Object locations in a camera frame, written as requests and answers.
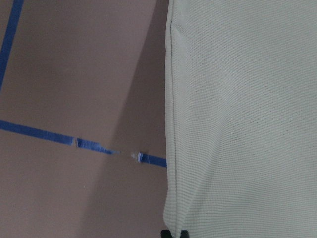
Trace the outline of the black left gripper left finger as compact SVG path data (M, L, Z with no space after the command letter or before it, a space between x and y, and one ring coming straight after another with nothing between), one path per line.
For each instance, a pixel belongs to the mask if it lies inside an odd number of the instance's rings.
M170 230L161 230L160 237L161 238L173 238Z

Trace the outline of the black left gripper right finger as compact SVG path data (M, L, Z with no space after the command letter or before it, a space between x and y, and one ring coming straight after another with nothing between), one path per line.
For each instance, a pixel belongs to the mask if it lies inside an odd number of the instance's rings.
M189 238L189 232L187 230L182 230L180 238Z

